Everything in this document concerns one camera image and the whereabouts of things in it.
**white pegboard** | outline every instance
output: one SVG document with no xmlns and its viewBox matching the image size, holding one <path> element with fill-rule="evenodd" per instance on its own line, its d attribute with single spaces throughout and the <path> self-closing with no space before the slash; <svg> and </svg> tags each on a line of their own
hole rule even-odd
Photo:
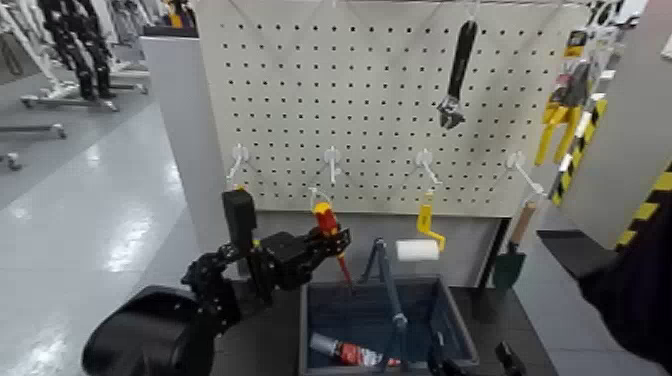
<svg viewBox="0 0 672 376">
<path fill-rule="evenodd" d="M 317 185 L 339 212 L 417 213 L 432 185 L 414 160 L 427 148 L 444 181 L 435 213 L 486 217 L 514 214 L 525 182 L 506 158 L 534 154 L 569 30 L 587 18 L 573 4 L 482 4 L 467 121 L 445 131 L 436 105 L 463 2 L 207 0 L 197 13 L 224 165 L 237 143 L 249 149 L 235 182 L 259 209 L 306 210 Z"/>
</svg>

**white hook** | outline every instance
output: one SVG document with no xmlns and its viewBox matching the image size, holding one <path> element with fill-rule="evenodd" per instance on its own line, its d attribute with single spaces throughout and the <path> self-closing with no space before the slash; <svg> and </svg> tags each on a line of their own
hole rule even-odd
<svg viewBox="0 0 672 376">
<path fill-rule="evenodd" d="M 429 168 L 429 165 L 432 163 L 432 152 L 430 152 L 427 149 L 423 149 L 422 151 L 419 151 L 418 154 L 415 156 L 415 164 L 418 167 L 424 167 L 425 171 L 427 172 L 427 175 L 429 175 L 429 178 L 432 179 L 432 183 L 434 184 L 443 184 L 441 180 L 439 180 L 436 177 L 436 174 L 434 171 L 432 171 L 431 168 Z"/>
<path fill-rule="evenodd" d="M 469 10 L 469 5 L 466 5 L 467 7 L 467 13 L 469 14 L 469 21 L 474 21 L 476 20 L 476 13 L 478 13 L 478 8 L 481 6 L 481 0 L 474 0 L 474 8 L 473 10 Z"/>
<path fill-rule="evenodd" d="M 229 170 L 229 174 L 226 175 L 226 180 L 229 184 L 231 183 L 231 180 L 233 180 L 233 177 L 236 175 L 236 172 L 238 172 L 240 164 L 242 162 L 247 162 L 250 159 L 250 152 L 249 150 L 247 150 L 245 146 L 238 143 L 231 150 L 231 156 L 236 162 L 233 164 L 233 167 L 231 167 L 231 169 Z"/>
<path fill-rule="evenodd" d="M 506 168 L 508 168 L 509 170 L 512 170 L 514 168 L 516 170 L 518 170 L 518 172 L 521 175 L 523 175 L 523 178 L 525 178 L 525 181 L 532 188 L 534 193 L 536 193 L 538 195 L 543 195 L 544 194 L 544 187 L 541 184 L 535 183 L 534 181 L 532 181 L 532 179 L 530 178 L 530 175 L 528 175 L 527 172 L 525 172 L 525 170 L 523 170 L 522 165 L 524 163 L 525 163 L 525 155 L 523 154 L 523 152 L 518 151 L 518 152 L 515 152 L 515 153 L 509 155 L 509 158 L 507 158 L 507 160 L 506 160 Z"/>
<path fill-rule="evenodd" d="M 336 176 L 341 174 L 341 169 L 336 167 L 336 163 L 341 161 L 341 152 L 333 146 L 324 151 L 324 163 L 329 164 L 329 177 L 331 184 L 336 184 Z"/>
<path fill-rule="evenodd" d="M 329 205 L 331 205 L 331 199 L 329 199 L 329 196 L 327 196 L 326 193 L 317 189 L 317 187 L 308 187 L 308 190 L 310 191 L 310 210 L 313 210 L 313 208 L 315 207 L 315 200 L 318 197 L 324 198 L 324 201 L 326 201 L 327 203 L 329 203 Z"/>
</svg>

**floor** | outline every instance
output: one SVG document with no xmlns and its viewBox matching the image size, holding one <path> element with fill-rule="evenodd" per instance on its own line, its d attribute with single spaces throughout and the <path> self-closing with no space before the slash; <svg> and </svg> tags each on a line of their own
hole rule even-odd
<svg viewBox="0 0 672 376">
<path fill-rule="evenodd" d="M 158 104 L 124 94 L 119 113 L 92 109 L 25 110 L 13 98 L 39 76 L 2 86 L 7 124 L 62 122 L 50 135 L 0 138 L 24 169 L 0 168 L 0 376 L 80 375 L 91 330 L 149 283 L 177 285 L 198 254 L 180 177 Z M 532 228 L 573 225 L 544 203 Z M 562 376 L 664 375 L 623 351 L 597 313 L 533 231 L 516 286 Z"/>
</svg>

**gray bin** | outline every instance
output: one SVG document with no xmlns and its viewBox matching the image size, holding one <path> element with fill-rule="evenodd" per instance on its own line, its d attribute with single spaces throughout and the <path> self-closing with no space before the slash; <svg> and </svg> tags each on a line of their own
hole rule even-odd
<svg viewBox="0 0 672 376">
<path fill-rule="evenodd" d="M 427 354 L 432 333 L 441 332 L 447 354 L 460 366 L 478 364 L 478 354 L 450 290 L 441 277 L 395 277 L 402 310 L 408 318 L 409 375 L 429 374 Z M 392 333 L 392 308 L 385 285 L 377 279 L 355 286 L 351 296 L 343 282 L 310 283 L 301 290 L 299 374 L 361 375 L 371 367 L 343 366 L 309 348 L 310 336 L 320 333 L 340 341 L 382 352 Z M 399 358 L 398 346 L 390 354 Z M 389 367 L 386 373 L 399 373 Z"/>
</svg>

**black table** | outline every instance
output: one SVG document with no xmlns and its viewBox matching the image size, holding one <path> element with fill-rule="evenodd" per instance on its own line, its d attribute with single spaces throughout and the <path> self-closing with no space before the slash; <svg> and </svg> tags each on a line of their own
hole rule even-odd
<svg viewBox="0 0 672 376">
<path fill-rule="evenodd" d="M 451 287 L 478 350 L 480 365 L 470 371 L 501 375 L 494 349 L 506 340 L 530 376 L 557 376 L 546 350 L 513 290 Z M 273 308 L 229 330 L 216 341 L 212 375 L 296 375 L 300 293 L 280 292 Z"/>
</svg>

